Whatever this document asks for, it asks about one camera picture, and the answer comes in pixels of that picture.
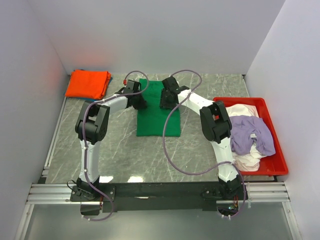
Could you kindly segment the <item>green t shirt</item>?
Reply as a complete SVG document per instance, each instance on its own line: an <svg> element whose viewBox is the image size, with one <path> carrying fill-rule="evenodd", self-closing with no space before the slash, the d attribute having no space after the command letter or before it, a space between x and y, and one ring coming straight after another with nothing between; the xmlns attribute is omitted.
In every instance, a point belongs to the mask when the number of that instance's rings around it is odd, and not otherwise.
<svg viewBox="0 0 320 240"><path fill-rule="evenodd" d="M147 82L146 79L139 80L141 87L146 90L142 93L147 108L137 111L136 135L138 137L161 137L170 109L160 108L161 91L163 84L160 81ZM181 136L181 114L180 110L172 113L165 130L166 137Z"/></svg>

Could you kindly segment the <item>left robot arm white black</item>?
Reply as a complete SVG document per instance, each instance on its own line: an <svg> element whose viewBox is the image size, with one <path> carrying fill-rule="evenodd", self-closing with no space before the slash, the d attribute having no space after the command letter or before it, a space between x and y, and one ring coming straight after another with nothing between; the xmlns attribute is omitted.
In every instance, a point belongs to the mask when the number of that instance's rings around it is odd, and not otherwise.
<svg viewBox="0 0 320 240"><path fill-rule="evenodd" d="M108 130L110 115L133 107L145 109L142 84L126 80L124 87L109 98L90 102L85 101L75 124L75 132L81 145L81 169L76 181L78 190L88 201L96 200L99 188L99 152L102 140Z"/></svg>

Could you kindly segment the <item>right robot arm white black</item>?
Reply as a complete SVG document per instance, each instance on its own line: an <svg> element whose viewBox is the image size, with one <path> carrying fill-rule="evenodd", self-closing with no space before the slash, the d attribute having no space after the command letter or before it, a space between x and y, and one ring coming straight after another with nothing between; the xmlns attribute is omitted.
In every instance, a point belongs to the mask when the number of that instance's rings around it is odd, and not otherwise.
<svg viewBox="0 0 320 240"><path fill-rule="evenodd" d="M160 107L171 110L164 122L162 132L162 146L167 161L177 171L189 176L203 175L218 168L219 193L226 200L232 199L244 183L234 164L231 149L232 123L224 103L207 100L187 86L179 86L173 76L165 78L162 84ZM179 169L168 155L165 143L166 128L170 117L180 106L185 106L199 115L202 133L213 147L216 165L203 172L192 173Z"/></svg>

